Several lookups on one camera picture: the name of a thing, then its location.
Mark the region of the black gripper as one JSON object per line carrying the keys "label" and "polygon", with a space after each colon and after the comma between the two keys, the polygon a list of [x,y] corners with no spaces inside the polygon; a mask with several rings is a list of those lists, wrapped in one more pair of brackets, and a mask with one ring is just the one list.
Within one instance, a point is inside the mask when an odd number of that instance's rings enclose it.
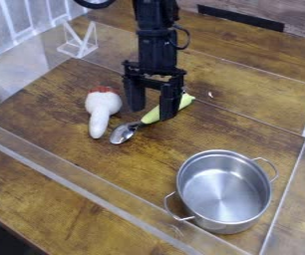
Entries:
{"label": "black gripper", "polygon": [[186,71],[176,67],[176,52],[187,45],[178,44],[174,29],[139,30],[139,59],[123,61],[124,88],[130,108],[139,112],[146,108],[146,89],[160,91],[159,119],[176,116],[183,95]]}

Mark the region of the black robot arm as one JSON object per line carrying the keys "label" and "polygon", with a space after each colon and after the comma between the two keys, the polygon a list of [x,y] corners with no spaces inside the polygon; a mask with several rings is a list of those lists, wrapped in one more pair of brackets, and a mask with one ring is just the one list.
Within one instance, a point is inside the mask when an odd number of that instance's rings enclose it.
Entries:
{"label": "black robot arm", "polygon": [[176,30],[188,31],[175,24],[178,5],[175,0],[134,0],[139,25],[139,60],[123,61],[124,88],[131,110],[146,108],[147,88],[160,91],[159,119],[175,117],[182,94],[186,70],[176,67],[176,51],[188,46],[176,44]]}

